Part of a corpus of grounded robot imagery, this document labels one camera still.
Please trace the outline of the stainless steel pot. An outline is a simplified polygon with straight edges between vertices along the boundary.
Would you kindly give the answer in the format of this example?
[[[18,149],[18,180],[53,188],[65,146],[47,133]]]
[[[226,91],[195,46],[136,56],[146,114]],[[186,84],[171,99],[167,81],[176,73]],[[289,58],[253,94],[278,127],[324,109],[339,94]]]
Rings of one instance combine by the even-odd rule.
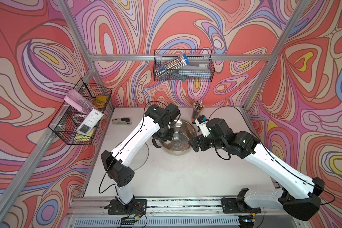
[[[174,156],[185,155],[191,150],[188,141],[197,136],[194,126],[183,119],[173,122],[172,129],[174,129],[173,138],[171,141],[158,141],[160,147],[168,154]]]

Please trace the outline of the glass pot lid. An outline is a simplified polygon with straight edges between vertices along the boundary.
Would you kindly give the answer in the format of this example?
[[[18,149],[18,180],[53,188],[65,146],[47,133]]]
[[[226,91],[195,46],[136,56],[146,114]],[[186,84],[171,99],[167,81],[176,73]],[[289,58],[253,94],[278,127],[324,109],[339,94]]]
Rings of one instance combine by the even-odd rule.
[[[128,164],[128,167],[133,171],[140,169],[147,162],[149,154],[149,146],[147,143],[144,143],[134,155],[132,161]]]

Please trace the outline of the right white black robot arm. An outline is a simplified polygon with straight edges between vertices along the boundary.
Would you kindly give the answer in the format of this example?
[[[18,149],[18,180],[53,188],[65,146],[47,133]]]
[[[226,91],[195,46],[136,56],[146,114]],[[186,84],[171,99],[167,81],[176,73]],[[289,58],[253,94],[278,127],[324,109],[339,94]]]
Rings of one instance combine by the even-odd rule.
[[[229,157],[235,155],[255,165],[281,185],[281,188],[270,192],[242,189],[234,200],[240,212],[269,208],[283,210],[298,220],[308,221],[319,211],[319,196],[325,188],[322,179],[311,178],[295,170],[272,154],[251,133],[233,132],[224,119],[209,120],[200,116],[193,123],[201,132],[188,141],[195,152],[210,148],[223,150]]]

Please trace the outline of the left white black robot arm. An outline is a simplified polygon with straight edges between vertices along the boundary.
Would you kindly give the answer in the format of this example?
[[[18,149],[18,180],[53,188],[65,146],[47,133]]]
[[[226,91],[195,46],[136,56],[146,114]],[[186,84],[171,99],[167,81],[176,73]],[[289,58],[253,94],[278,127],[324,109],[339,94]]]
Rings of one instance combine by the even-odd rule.
[[[172,123],[181,115],[178,106],[169,104],[165,108],[156,104],[144,109],[143,117],[135,129],[112,151],[103,151],[101,160],[105,174],[116,187],[116,200],[123,207],[134,201],[135,196],[131,188],[131,180],[135,171],[130,163],[151,138],[153,141],[171,141],[174,129]]]

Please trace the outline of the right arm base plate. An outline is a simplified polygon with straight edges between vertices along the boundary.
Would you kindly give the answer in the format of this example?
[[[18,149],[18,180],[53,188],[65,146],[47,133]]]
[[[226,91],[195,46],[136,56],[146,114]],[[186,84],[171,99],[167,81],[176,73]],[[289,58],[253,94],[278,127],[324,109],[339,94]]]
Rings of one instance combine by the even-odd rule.
[[[261,208],[252,208],[249,205],[247,205],[242,197],[223,197],[220,201],[224,214],[259,214],[262,212]]]

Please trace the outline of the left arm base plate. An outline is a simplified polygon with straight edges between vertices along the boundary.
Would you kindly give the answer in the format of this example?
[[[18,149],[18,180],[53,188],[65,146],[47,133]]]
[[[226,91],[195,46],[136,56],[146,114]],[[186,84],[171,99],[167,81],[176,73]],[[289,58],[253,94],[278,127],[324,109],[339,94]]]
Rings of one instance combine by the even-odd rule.
[[[123,205],[119,199],[113,199],[104,209],[108,210],[108,215],[141,215],[146,213],[147,200],[133,199],[128,204]]]

